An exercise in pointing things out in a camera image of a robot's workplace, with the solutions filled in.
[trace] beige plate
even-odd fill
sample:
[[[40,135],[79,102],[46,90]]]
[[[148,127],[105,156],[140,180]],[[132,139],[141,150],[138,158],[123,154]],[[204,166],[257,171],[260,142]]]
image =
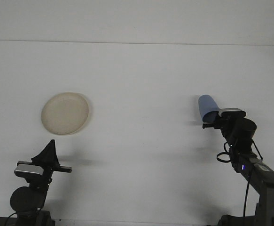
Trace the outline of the beige plate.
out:
[[[89,115],[87,101],[77,93],[61,93],[51,98],[42,110],[42,123],[51,133],[66,135],[79,130]]]

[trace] white backdrop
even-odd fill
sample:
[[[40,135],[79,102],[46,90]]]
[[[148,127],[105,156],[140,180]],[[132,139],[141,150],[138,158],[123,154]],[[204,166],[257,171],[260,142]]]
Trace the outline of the white backdrop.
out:
[[[0,40],[274,45],[274,0],[1,0]]]
[[[91,114],[70,136],[47,132],[43,105],[86,96]],[[199,95],[239,107],[274,169],[274,47],[0,41],[0,216],[26,185],[13,174],[50,139],[71,174],[55,172],[53,218],[215,224],[242,215],[246,181],[216,161],[220,131],[202,129]],[[248,214],[258,196],[250,190]]]

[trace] cable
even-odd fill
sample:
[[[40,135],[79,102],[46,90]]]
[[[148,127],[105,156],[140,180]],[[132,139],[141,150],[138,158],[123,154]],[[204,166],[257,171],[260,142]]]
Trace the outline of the cable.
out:
[[[249,172],[249,179],[248,179],[248,184],[246,186],[246,192],[245,192],[245,198],[244,198],[244,206],[243,206],[243,226],[245,226],[245,210],[246,210],[246,202],[248,199],[248,194],[249,194],[249,187],[250,187],[250,182],[251,182],[251,175],[253,173],[254,166],[252,166],[252,169]]]
[[[219,153],[219,154],[216,155],[216,159],[217,159],[219,162],[223,162],[223,163],[229,163],[229,162],[231,162],[230,153],[229,153],[229,152],[227,151],[227,149],[226,149],[226,144],[228,144],[228,142],[225,142],[225,143],[223,144],[223,149],[224,149],[225,151],[224,151],[224,152],[221,152],[221,153]],[[220,158],[221,155],[228,155],[230,159],[229,159],[229,160],[221,159],[221,158]]]
[[[257,150],[259,156],[260,156],[260,159],[263,161],[262,155],[260,154],[260,151],[258,150],[258,148],[257,148],[257,146],[256,146],[256,144],[255,144],[255,142],[254,142],[253,139],[252,139],[252,141],[253,141],[253,144],[254,144],[254,146],[255,146],[255,148],[256,148],[256,150]]]
[[[14,214],[16,214],[16,213],[10,214],[10,215],[7,217],[7,219],[6,219],[5,223],[4,223],[4,226],[6,226],[6,225],[7,225],[8,220],[9,220],[9,219],[10,219],[10,217],[11,217],[12,215],[14,215]]]

